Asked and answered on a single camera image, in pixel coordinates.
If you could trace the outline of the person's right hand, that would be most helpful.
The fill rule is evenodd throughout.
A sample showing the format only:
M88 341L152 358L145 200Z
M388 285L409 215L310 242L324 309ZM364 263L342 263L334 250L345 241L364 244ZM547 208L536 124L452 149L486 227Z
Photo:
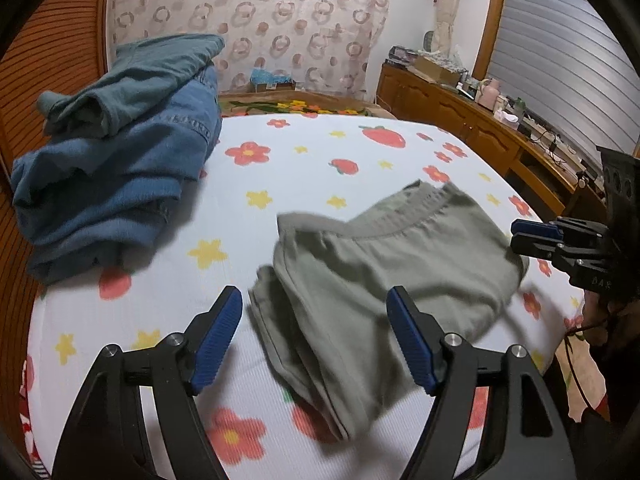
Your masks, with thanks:
M582 307L582 333L590 346L602 346L608 340L608 318L623 310L619 302L601 298L596 292L585 291Z

